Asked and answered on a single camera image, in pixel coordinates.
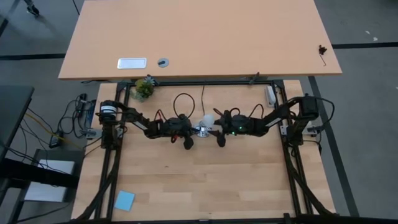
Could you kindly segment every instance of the light wood desk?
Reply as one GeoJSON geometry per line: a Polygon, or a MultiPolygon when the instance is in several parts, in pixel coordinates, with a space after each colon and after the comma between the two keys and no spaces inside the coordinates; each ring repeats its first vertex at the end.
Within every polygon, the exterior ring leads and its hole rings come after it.
{"type": "MultiPolygon", "coordinates": [[[[238,107],[242,114],[249,114],[257,103],[266,103],[264,87],[206,86],[203,95],[205,111],[215,114],[213,108],[223,111],[238,107]]],[[[190,118],[195,123],[203,116],[201,88],[157,87],[148,101],[139,103],[130,99],[129,106],[151,119],[158,109],[162,109],[169,118],[174,116],[174,98],[179,93],[189,93],[196,102],[195,112],[190,118]]],[[[299,81],[285,81],[285,89],[288,98],[303,94],[299,81]]],[[[99,102],[114,99],[115,91],[116,84],[100,86],[96,111],[99,110],[99,102]]],[[[176,105],[178,113],[189,114],[192,109],[188,97],[179,98],[176,105]]],[[[264,114],[271,111],[265,107],[264,114]]],[[[253,116],[260,116],[260,110],[253,116]]],[[[92,127],[101,128],[97,116],[92,127]]],[[[116,194],[125,190],[135,193],[136,199],[130,212],[115,209],[114,221],[279,218],[286,212],[294,216],[277,126],[261,138],[227,136],[224,148],[218,147],[215,137],[202,139],[193,136],[195,144],[189,151],[183,148],[181,139],[175,144],[171,144],[169,138],[147,139],[132,124],[127,124],[127,127],[116,194]]],[[[98,145],[99,142],[93,144],[87,151],[98,145]]],[[[308,186],[327,209],[334,211],[317,145],[305,142],[300,146],[300,153],[308,186]]],[[[84,211],[97,192],[103,158],[104,149],[97,149],[86,157],[72,218],[84,211]]],[[[103,215],[107,204],[105,200],[103,215]]]]}
{"type": "Polygon", "coordinates": [[[85,1],[60,79],[339,75],[313,0],[85,1]],[[319,45],[328,50],[318,54],[319,45]],[[145,69],[117,69],[119,58],[145,69]],[[169,66],[160,68],[160,58],[169,66]]]}

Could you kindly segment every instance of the blue square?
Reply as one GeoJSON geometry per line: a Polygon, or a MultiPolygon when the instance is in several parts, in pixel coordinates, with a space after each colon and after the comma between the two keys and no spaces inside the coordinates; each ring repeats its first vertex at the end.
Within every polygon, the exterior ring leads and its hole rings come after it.
{"type": "Polygon", "coordinates": [[[130,192],[125,192],[123,190],[119,191],[118,198],[116,199],[116,203],[114,207],[117,209],[125,210],[130,212],[131,205],[134,201],[134,197],[136,195],[130,192]]]}

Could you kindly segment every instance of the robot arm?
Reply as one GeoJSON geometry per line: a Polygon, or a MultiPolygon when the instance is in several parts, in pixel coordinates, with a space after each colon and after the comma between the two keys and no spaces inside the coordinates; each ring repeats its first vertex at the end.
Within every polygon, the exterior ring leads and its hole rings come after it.
{"type": "Polygon", "coordinates": [[[102,148],[112,148],[118,145],[116,142],[119,134],[115,126],[124,122],[134,124],[150,139],[170,137],[171,142],[174,143],[180,137],[185,138],[185,149],[190,149],[193,146],[191,135],[195,134],[196,129],[192,128],[190,120],[184,114],[166,121],[161,119],[150,121],[134,108],[127,107],[117,101],[106,100],[101,103],[100,113],[97,115],[99,116],[99,123],[103,125],[102,148]],[[124,115],[123,120],[120,121],[116,120],[118,108],[124,115]]]}
{"type": "Polygon", "coordinates": [[[217,143],[220,147],[225,146],[225,135],[247,134],[261,137],[268,133],[269,128],[283,119],[292,118],[295,122],[287,127],[287,138],[292,144],[302,144],[302,132],[309,121],[318,118],[317,99],[312,96],[301,96],[290,99],[288,102],[280,105],[273,112],[264,118],[252,118],[245,115],[231,116],[231,111],[224,111],[221,118],[215,121],[215,124],[222,127],[222,132],[210,131],[217,137],[217,143]],[[299,105],[298,115],[290,111],[294,105],[299,105]]]}

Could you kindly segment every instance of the wooden table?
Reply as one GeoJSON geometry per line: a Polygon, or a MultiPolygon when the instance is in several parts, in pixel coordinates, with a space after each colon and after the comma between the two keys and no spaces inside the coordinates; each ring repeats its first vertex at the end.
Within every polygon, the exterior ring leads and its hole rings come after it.
{"type": "MultiPolygon", "coordinates": [[[[302,96],[299,81],[284,82],[287,98],[302,96]]],[[[206,86],[205,111],[215,114],[213,108],[223,111],[238,107],[242,114],[249,114],[257,103],[266,104],[264,88],[264,85],[206,86]]],[[[195,99],[196,108],[190,119],[197,123],[203,116],[201,90],[202,86],[157,87],[146,102],[131,98],[129,106],[151,119],[162,109],[169,118],[174,116],[174,98],[185,92],[195,99]]],[[[115,91],[116,84],[102,84],[97,102],[113,100],[115,91]]],[[[179,98],[176,105],[178,113],[189,114],[192,109],[188,97],[179,98]]],[[[271,111],[272,108],[265,107],[264,114],[271,111]]],[[[253,116],[260,116],[260,110],[253,116]]],[[[92,127],[101,128],[96,116],[92,127]]],[[[261,138],[227,136],[224,148],[218,147],[214,137],[194,136],[195,144],[189,151],[183,148],[182,140],[171,144],[169,138],[147,139],[132,124],[127,127],[116,193],[119,190],[133,192],[136,199],[130,212],[115,209],[114,221],[279,218],[286,212],[294,216],[277,126],[261,138]]],[[[93,144],[87,151],[98,145],[99,142],[93,144]]],[[[334,211],[317,145],[305,142],[300,146],[300,153],[308,186],[327,209],[334,211]]],[[[79,216],[93,199],[100,182],[103,157],[104,149],[97,149],[85,158],[72,218],[79,216]]],[[[103,215],[107,204],[105,200],[103,215]]]]}
{"type": "Polygon", "coordinates": [[[313,0],[85,1],[60,79],[339,75],[313,0]],[[319,45],[328,50],[318,54],[319,45]],[[117,69],[146,58],[145,69],[117,69]],[[160,68],[160,58],[169,66],[160,68]]]}

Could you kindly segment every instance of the gray floor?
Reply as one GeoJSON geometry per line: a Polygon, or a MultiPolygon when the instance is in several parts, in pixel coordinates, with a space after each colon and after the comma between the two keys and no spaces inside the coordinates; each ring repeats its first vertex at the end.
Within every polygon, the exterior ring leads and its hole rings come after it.
{"type": "MultiPolygon", "coordinates": [[[[78,19],[72,1],[36,0],[41,19],[26,13],[21,2],[10,14],[13,1],[0,1],[0,22],[7,17],[9,25],[0,37],[0,55],[65,53],[78,19]]],[[[81,8],[83,0],[76,0],[81,8]]],[[[398,41],[398,1],[396,0],[316,0],[319,13],[333,44],[398,41]]],[[[395,124],[398,106],[398,48],[354,49],[335,51],[343,69],[340,77],[318,77],[322,96],[335,102],[336,113],[331,121],[336,140],[353,189],[360,215],[363,217],[398,219],[396,169],[398,160],[395,124]]],[[[55,126],[65,105],[80,93],[96,97],[98,83],[57,79],[62,59],[0,61],[0,84],[35,87],[30,107],[55,126]]],[[[311,93],[306,77],[299,78],[303,89],[311,93]]],[[[47,140],[48,134],[28,120],[31,128],[47,140]]],[[[28,135],[28,154],[40,147],[28,135]]],[[[84,141],[76,140],[80,145],[84,141]]],[[[337,211],[348,215],[336,169],[323,138],[323,163],[337,211]]],[[[23,151],[21,132],[12,147],[23,151]]],[[[73,149],[62,147],[61,150],[73,149]]],[[[17,190],[11,190],[0,208],[0,223],[5,223],[17,190]]],[[[52,210],[54,203],[27,204],[20,218],[52,210]]],[[[36,219],[30,223],[67,221],[68,209],[36,219]]]]}

